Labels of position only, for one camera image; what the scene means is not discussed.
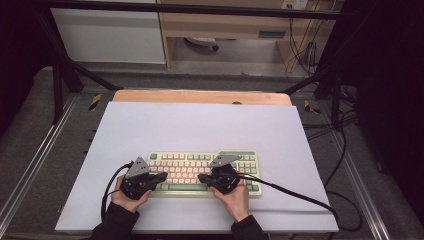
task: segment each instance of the finger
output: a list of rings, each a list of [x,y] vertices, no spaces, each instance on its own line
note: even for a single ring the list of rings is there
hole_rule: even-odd
[[[150,197],[150,194],[152,194],[152,190],[149,190],[149,191],[145,192],[143,194],[143,196],[141,196],[140,201],[143,202],[143,203],[147,202],[147,200]]]
[[[119,190],[119,188],[121,187],[121,184],[122,184],[122,180],[123,180],[123,179],[124,179],[124,175],[119,176],[119,177],[116,179],[115,190]]]
[[[216,198],[221,199],[222,193],[218,189],[210,187],[210,190]]]
[[[240,178],[240,182],[237,185],[245,185],[244,184],[244,179],[243,178]]]

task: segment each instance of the keyboard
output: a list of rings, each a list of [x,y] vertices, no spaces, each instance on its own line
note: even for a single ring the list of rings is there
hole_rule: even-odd
[[[150,172],[157,174],[167,172],[165,182],[158,184],[152,196],[157,197],[210,197],[213,196],[206,184],[197,178],[200,173],[210,174],[208,167],[218,155],[237,155],[241,159],[231,163],[231,166],[241,173],[259,178],[258,157],[254,151],[226,150],[217,153],[209,152],[152,152],[147,164]],[[259,197],[262,194],[261,184],[245,180],[249,197]]]

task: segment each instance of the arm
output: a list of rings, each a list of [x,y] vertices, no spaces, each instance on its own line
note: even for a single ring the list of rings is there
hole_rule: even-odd
[[[214,187],[211,187],[211,191],[224,203],[228,213],[234,218],[231,232],[236,240],[267,240],[259,223],[249,214],[249,191],[243,179],[231,193],[224,195]]]
[[[123,176],[116,180],[115,190],[119,190]],[[150,193],[147,191],[139,200],[127,198],[121,191],[112,193],[112,202],[106,211],[104,221],[97,225],[90,240],[130,239],[131,230],[138,220],[138,207],[147,202]]]

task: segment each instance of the aluminum rail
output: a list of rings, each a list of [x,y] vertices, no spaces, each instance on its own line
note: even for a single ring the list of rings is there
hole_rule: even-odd
[[[63,126],[65,125],[70,113],[72,112],[73,106],[78,99],[77,94],[73,94],[68,98],[66,105],[64,107],[64,114],[59,119],[59,121],[52,125],[43,142],[41,143],[38,151],[35,153],[30,164],[7,200],[6,204],[0,211],[0,239],[3,237],[6,232],[7,227],[9,226],[12,218],[14,217],[16,211],[24,200],[27,192],[29,191],[32,182],[37,176],[39,170],[41,169],[44,160],[47,158],[47,155],[50,152],[50,149],[53,147],[57,137],[62,131]]]
[[[319,102],[319,106],[321,111],[324,113],[324,117],[326,118],[327,122],[331,122],[331,114],[328,104],[325,102]],[[332,135],[336,141],[339,153],[342,153],[344,143],[341,133],[332,131]],[[374,200],[372,199],[371,194],[369,193],[368,188],[365,185],[365,182],[362,179],[359,171],[357,170],[352,156],[348,150],[346,150],[346,154],[343,160],[346,174],[350,179],[352,188],[355,191],[358,202],[361,205],[362,212],[368,221],[368,225],[374,235],[374,238],[376,240],[390,240],[390,234],[387,231],[386,225],[384,224],[383,219],[378,212],[377,206],[375,205]]]

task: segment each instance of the black sleeve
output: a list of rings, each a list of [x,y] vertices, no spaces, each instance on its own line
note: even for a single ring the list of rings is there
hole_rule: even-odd
[[[127,240],[131,239],[131,230],[138,220],[139,213],[110,203],[104,221],[97,225],[90,240]]]
[[[268,240],[253,215],[249,215],[238,223],[234,222],[231,225],[231,232],[235,240]]]

